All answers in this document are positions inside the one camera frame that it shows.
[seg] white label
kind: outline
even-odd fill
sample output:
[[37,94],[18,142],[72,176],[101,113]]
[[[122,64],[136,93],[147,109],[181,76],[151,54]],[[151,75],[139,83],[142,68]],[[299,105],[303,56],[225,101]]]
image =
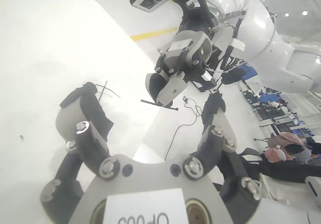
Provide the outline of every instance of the white label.
[[103,224],[188,224],[183,191],[109,195]]
[[181,50],[189,45],[192,39],[186,39],[182,41],[173,42],[168,51]]
[[241,51],[244,51],[244,49],[245,49],[245,43],[243,43],[240,40],[237,40],[235,38],[232,38],[230,45],[233,46],[234,48],[241,50]]

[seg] blue shirt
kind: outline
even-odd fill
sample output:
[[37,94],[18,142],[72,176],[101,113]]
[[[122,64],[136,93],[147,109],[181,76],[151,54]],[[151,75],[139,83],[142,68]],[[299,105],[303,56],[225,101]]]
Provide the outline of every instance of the blue shirt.
[[280,97],[278,96],[278,94],[264,93],[259,98],[260,103],[267,103],[268,101],[279,101],[279,100],[280,100]]

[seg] hand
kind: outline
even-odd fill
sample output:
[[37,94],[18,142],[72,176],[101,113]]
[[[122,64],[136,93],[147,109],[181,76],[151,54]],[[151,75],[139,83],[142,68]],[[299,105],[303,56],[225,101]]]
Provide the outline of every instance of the hand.
[[279,152],[276,148],[269,148],[264,153],[265,157],[268,159],[269,162],[275,163],[279,162],[280,158],[278,156]]

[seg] wire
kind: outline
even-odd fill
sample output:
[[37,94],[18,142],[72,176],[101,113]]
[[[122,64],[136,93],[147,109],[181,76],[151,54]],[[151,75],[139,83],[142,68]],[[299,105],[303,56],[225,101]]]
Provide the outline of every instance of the wire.
[[244,65],[245,63],[250,62],[251,60],[257,58],[260,54],[262,54],[262,53],[270,46],[270,44],[271,44],[271,42],[272,42],[272,40],[273,40],[273,38],[274,38],[275,32],[276,32],[276,23],[277,23],[277,22],[276,22],[276,17],[275,17],[275,15],[271,15],[270,17],[273,18],[273,20],[274,20],[273,33],[272,33],[272,36],[271,36],[270,41],[269,41],[269,42],[267,43],[267,45],[262,49],[261,52],[259,52],[258,54],[256,54],[256,55],[253,56],[252,58],[248,59],[247,61],[244,61],[244,62],[238,64],[237,66],[235,66],[235,67],[233,67],[233,68],[230,68],[229,70],[225,70],[225,71],[219,71],[219,70],[217,70],[217,71],[216,71],[216,70],[213,70],[212,68],[209,68],[209,67],[207,67],[207,70],[208,70],[208,71],[211,71],[211,72],[215,72],[215,73],[227,73],[227,72],[230,72],[231,70],[233,70],[233,69],[235,69],[235,68],[240,67],[241,65]]
[[[175,136],[176,136],[177,131],[178,131],[182,126],[191,126],[191,125],[195,124],[197,118],[202,115],[202,109],[201,109],[201,107],[199,107],[199,106],[197,105],[197,103],[195,102],[195,100],[190,99],[190,98],[186,98],[186,99],[187,99],[187,100],[185,101],[184,107],[192,109],[193,113],[195,114],[195,121],[194,121],[193,123],[189,124],[189,125],[187,125],[187,124],[180,125],[180,126],[176,129],[176,131],[175,131],[175,133],[174,133],[174,136],[173,136],[173,139],[172,139],[172,142],[171,142],[171,144],[170,144],[170,147],[168,148],[168,151],[167,151],[167,153],[166,153],[165,160],[167,159],[167,155],[168,155],[168,153],[170,152],[170,149],[171,149],[171,147],[172,147],[172,144],[173,144],[173,141],[174,141],[174,138],[175,138]],[[194,110],[193,110],[192,107],[187,107],[187,106],[186,106],[188,100],[192,100],[192,101],[195,102],[196,113],[194,112]]]
[[106,88],[106,87],[104,87],[104,86],[102,86],[102,85],[99,85],[99,84],[95,84],[96,86],[100,86],[100,87],[103,87],[103,88],[105,88],[106,90],[109,90],[109,91],[111,91],[113,94],[115,94],[118,98],[121,98],[121,97],[119,97],[116,93],[114,93],[111,89],[109,89],[109,88]]

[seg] desk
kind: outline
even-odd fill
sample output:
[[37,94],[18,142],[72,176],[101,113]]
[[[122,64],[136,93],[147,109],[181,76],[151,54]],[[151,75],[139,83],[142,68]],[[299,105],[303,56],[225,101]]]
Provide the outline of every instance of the desk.
[[[49,224],[39,194],[66,154],[59,104],[87,81],[108,81],[121,97],[105,90],[112,97],[100,101],[115,123],[110,152],[133,157],[159,111],[140,102],[154,64],[94,0],[2,0],[0,16],[2,219]],[[92,176],[81,169],[81,180]]]

